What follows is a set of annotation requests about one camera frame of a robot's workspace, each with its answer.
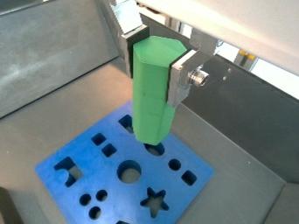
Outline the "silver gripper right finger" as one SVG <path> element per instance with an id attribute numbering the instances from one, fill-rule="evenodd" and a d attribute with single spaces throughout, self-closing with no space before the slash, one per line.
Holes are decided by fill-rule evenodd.
<path id="1" fill-rule="evenodd" d="M 209 74 L 202 70 L 205 63 L 215 55 L 219 40 L 198 29 L 191 30 L 189 50 L 171 64 L 167 103 L 177 108 L 187 98 L 191 86 L 203 86 Z"/>

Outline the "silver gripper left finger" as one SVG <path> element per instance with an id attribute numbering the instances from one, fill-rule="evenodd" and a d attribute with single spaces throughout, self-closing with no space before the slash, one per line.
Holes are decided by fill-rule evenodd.
<path id="1" fill-rule="evenodd" d="M 143 24 L 136 0 L 110 0 L 110 7 L 116 18 L 127 75 L 132 78 L 134 44 L 150 37 L 150 28 Z"/>

